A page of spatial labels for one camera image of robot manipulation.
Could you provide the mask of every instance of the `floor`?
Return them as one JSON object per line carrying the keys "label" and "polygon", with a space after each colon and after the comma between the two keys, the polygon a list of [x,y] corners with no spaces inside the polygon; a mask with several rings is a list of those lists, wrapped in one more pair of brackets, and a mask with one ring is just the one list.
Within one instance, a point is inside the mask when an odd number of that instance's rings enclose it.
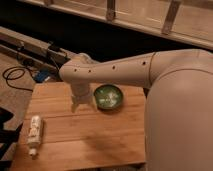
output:
{"label": "floor", "polygon": [[[17,126],[22,123],[24,115],[26,113],[32,92],[16,90],[7,86],[6,81],[2,77],[2,73],[10,67],[20,66],[15,58],[11,58],[3,53],[0,53],[0,106],[7,109],[14,114],[14,117],[5,124],[6,129],[14,130]],[[11,84],[33,89],[35,82],[30,77],[29,73],[18,79],[11,81]],[[15,144],[11,146],[3,160],[11,160],[15,151]],[[97,169],[87,169],[85,171],[96,171]],[[101,171],[135,171],[137,169],[133,167],[112,167],[103,168]]]}

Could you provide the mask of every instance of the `glass pane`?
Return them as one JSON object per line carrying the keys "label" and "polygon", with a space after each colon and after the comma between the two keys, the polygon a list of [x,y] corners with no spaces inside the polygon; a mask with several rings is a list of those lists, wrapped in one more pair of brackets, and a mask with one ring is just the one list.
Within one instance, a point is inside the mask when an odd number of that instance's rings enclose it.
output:
{"label": "glass pane", "polygon": [[53,0],[53,3],[68,10],[76,10],[76,12],[106,15],[106,0]]}

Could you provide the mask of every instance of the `bottle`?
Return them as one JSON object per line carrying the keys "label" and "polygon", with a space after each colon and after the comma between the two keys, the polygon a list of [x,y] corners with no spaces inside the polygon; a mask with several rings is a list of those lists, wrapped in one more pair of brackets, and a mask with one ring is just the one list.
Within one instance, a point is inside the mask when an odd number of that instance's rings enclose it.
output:
{"label": "bottle", "polygon": [[30,130],[27,144],[29,146],[29,155],[35,157],[38,153],[38,147],[41,144],[43,131],[43,120],[40,116],[35,115],[31,118]]}

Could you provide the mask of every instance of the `cable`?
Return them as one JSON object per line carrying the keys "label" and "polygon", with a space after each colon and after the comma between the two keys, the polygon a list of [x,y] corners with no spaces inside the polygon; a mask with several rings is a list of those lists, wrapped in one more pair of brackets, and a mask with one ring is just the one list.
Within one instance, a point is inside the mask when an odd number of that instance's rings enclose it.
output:
{"label": "cable", "polygon": [[[14,72],[17,72],[17,71],[21,71],[22,73],[20,75],[16,76],[16,77],[10,77],[11,74],[13,74]],[[33,78],[31,71],[27,67],[23,67],[23,66],[16,66],[16,67],[11,67],[11,68],[6,69],[2,73],[2,77],[6,80],[6,84],[9,87],[14,88],[14,89],[18,89],[18,90],[26,90],[26,91],[32,92],[33,91],[32,89],[24,88],[24,87],[16,87],[16,86],[11,85],[9,83],[9,81],[14,81],[14,80],[17,80],[17,79],[20,79],[21,77],[23,77],[26,71],[28,71],[30,76]]]}
{"label": "cable", "polygon": [[[21,52],[21,50],[23,49],[22,48],[18,48],[17,49],[17,53],[16,53],[16,59],[19,63],[21,63],[21,58],[19,58],[19,53]],[[11,77],[11,75],[17,71],[21,71],[22,73],[16,77]],[[32,89],[29,89],[29,88],[24,88],[24,87],[16,87],[14,85],[11,85],[9,83],[9,81],[14,81],[14,80],[17,80],[17,79],[20,79],[21,77],[24,76],[25,72],[28,71],[31,78],[34,80],[33,78],[33,75],[32,75],[32,72],[34,72],[34,70],[31,70],[28,66],[16,66],[16,67],[10,67],[10,68],[7,68],[6,70],[4,70],[4,72],[2,73],[2,77],[6,80],[6,84],[11,87],[11,88],[14,88],[14,89],[18,89],[18,90],[26,90],[26,91],[30,91],[32,92],[33,90]]]}

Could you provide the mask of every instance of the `bottle cap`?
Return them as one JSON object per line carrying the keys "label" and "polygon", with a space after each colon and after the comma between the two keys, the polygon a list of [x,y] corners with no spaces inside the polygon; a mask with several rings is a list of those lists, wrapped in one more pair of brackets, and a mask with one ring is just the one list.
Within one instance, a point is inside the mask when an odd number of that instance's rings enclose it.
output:
{"label": "bottle cap", "polygon": [[35,148],[30,148],[29,155],[32,156],[32,157],[36,156],[37,155],[37,150]]}

